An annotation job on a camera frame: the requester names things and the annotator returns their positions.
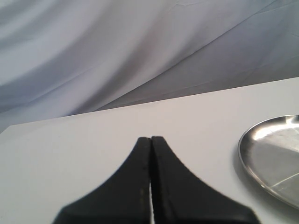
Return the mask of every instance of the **white cloth backdrop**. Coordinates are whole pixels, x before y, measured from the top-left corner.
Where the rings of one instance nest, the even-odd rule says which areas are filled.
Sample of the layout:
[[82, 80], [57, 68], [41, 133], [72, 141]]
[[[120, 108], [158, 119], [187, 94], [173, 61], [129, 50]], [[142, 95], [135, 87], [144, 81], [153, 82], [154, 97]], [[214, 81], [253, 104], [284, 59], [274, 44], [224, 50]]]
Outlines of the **white cloth backdrop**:
[[295, 76], [298, 0], [0, 0], [0, 131]]

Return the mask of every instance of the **white tabletop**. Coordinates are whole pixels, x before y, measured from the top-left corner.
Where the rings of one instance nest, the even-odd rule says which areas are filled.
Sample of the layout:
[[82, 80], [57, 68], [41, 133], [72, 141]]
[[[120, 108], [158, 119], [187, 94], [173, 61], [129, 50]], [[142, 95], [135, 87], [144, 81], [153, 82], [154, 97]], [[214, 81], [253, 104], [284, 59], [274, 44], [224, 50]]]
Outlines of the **white tabletop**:
[[295, 224], [295, 209], [250, 181], [241, 135], [299, 113], [299, 78], [11, 126], [0, 134], [0, 223], [49, 224], [103, 183], [140, 136], [162, 135], [201, 180], [251, 207], [263, 224]]

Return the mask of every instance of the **white table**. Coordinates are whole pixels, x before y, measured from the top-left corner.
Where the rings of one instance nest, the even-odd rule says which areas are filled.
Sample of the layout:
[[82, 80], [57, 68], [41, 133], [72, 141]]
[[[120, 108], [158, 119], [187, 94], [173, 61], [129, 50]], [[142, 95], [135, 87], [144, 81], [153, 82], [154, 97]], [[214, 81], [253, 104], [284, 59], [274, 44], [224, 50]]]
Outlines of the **white table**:
[[62, 206], [103, 183], [140, 136], [162, 135], [200, 179], [251, 207], [263, 224], [299, 212], [251, 182], [240, 136], [299, 113], [299, 78], [11, 126], [0, 134], [0, 223], [49, 224]]

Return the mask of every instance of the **stainless steel plate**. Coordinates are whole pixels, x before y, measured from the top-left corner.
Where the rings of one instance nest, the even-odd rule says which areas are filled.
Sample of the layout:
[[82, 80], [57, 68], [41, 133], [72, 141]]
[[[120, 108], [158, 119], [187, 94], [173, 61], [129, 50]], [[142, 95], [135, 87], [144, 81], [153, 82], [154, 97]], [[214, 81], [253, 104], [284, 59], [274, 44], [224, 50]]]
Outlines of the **stainless steel plate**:
[[261, 122], [240, 139], [248, 173], [269, 193], [299, 209], [299, 115]]

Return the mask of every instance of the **metal plate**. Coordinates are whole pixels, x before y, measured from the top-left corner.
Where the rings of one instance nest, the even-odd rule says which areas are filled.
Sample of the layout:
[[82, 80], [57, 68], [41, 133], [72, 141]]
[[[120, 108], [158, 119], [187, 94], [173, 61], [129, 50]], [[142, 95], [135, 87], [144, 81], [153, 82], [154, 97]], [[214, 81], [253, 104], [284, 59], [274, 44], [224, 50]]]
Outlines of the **metal plate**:
[[299, 115], [253, 126], [238, 150], [245, 169], [265, 190], [299, 209]]

